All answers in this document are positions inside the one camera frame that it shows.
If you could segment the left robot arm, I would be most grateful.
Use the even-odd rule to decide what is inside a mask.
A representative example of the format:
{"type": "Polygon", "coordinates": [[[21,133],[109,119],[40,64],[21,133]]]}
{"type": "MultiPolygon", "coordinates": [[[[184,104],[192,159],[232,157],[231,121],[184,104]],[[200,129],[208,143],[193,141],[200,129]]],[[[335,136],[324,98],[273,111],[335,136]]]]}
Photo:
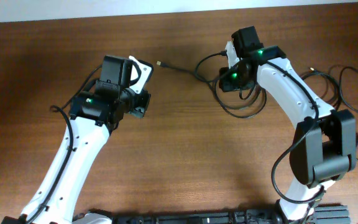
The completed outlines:
{"type": "Polygon", "coordinates": [[[66,130],[37,193],[19,217],[6,216],[3,223],[112,223],[112,216],[99,210],[78,218],[75,205],[96,156],[124,114],[144,116],[150,98],[147,81],[136,78],[119,85],[95,80],[95,92],[79,92],[63,115],[66,130]]]}

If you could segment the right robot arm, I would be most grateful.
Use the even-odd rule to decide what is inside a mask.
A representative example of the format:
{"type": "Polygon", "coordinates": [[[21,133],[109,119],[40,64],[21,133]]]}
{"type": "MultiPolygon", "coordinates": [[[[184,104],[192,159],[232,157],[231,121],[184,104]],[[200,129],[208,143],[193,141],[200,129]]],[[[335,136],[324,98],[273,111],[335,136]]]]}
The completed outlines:
{"type": "Polygon", "coordinates": [[[269,92],[295,128],[292,145],[277,159],[290,159],[294,178],[271,209],[248,209],[245,223],[350,223],[345,205],[320,205],[328,188],[356,166],[356,120],[324,102],[293,70],[277,46],[228,42],[223,90],[257,84],[269,92]]]}

